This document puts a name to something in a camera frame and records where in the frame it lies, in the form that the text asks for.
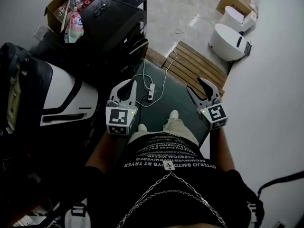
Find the wooden slat mat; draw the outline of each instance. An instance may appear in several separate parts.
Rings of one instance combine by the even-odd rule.
[[[163,70],[167,70],[172,63],[168,73],[177,78],[182,84],[190,86],[201,97],[206,97],[203,87],[198,82],[198,77],[205,78],[213,83],[221,96],[223,96],[223,86],[227,79],[227,75],[217,66],[199,54],[193,48],[183,42],[180,42],[175,50],[177,53],[171,52],[163,65]]]

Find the black t-shirt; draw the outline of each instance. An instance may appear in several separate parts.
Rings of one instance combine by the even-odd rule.
[[[155,185],[123,227],[160,228],[197,223],[224,227],[181,179],[214,208],[227,227],[248,227],[251,214],[240,191],[239,173],[223,172],[204,159],[194,143],[168,133],[145,135],[127,145],[109,174],[86,168],[91,227],[116,227],[152,185],[170,174],[169,169],[179,179],[170,175]]]

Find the white cable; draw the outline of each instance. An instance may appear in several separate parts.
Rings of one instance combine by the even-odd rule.
[[[147,75],[147,74],[145,74],[145,75],[144,75],[144,74],[136,74],[136,75],[133,76],[133,78],[134,78],[135,76],[143,76],[143,77],[144,77],[144,76],[147,76],[147,77],[149,77],[149,78],[151,79],[151,84],[153,84],[152,78],[151,78],[149,75]]]
[[[147,89],[150,90],[150,88],[148,88],[148,86],[146,85],[146,82],[144,81],[144,77],[145,77],[145,76],[148,76],[148,75],[145,75],[145,74],[144,74],[144,66],[145,66],[145,65],[144,65],[144,59],[143,59],[143,70],[142,70],[143,84],[144,84],[144,86],[146,86]]]
[[[179,40],[178,42],[175,42],[175,43],[171,46],[171,52],[174,52],[175,55],[176,55],[176,57],[175,57],[175,59],[170,63],[169,67],[168,67],[167,70],[166,70],[165,79],[163,80],[163,84],[162,84],[161,96],[160,96],[156,101],[154,101],[152,104],[150,104],[150,105],[142,105],[142,107],[150,107],[150,106],[154,105],[156,102],[158,102],[158,101],[162,98],[163,91],[164,91],[164,88],[165,88],[165,82],[166,82],[166,78],[167,78],[167,72],[168,72],[169,68],[171,67],[172,63],[175,62],[176,59],[177,59],[177,53],[176,53],[176,51],[173,49],[173,47],[174,47],[174,45],[180,43],[180,41],[182,40],[183,34],[186,32],[186,29],[187,29],[187,23],[188,23],[191,19],[203,19],[203,20],[209,22],[211,25],[214,25],[210,20],[208,20],[208,19],[206,19],[206,18],[193,17],[193,18],[190,18],[190,19],[188,19],[188,20],[186,21],[184,31],[181,31],[180,29],[176,29],[176,30],[174,31],[175,34],[181,34],[181,37],[180,37],[180,40]],[[151,79],[151,82],[152,82],[152,78],[151,78],[149,75],[145,75],[145,74],[144,74],[144,60],[143,60],[143,72],[142,72],[142,75],[143,75],[143,78],[144,78],[144,76],[148,76],[148,77]]]

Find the marble floor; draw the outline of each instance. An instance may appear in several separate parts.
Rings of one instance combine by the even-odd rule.
[[[149,47],[167,57],[173,43],[181,39],[176,29],[185,30],[185,23],[193,17],[206,18],[213,24],[222,15],[216,10],[220,0],[148,0]],[[213,25],[203,19],[191,19],[187,23],[182,41],[207,57],[227,73],[227,62],[219,59],[209,48],[208,41]]]

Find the cardboard box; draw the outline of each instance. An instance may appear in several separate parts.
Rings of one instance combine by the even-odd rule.
[[[51,1],[44,12],[44,16],[47,15],[48,26],[56,33],[60,34],[61,22],[56,18],[54,12],[67,0],[53,0]]]
[[[247,16],[252,11],[249,4],[250,0],[221,0],[217,6],[217,11],[224,14],[225,7],[231,6],[244,16]]]

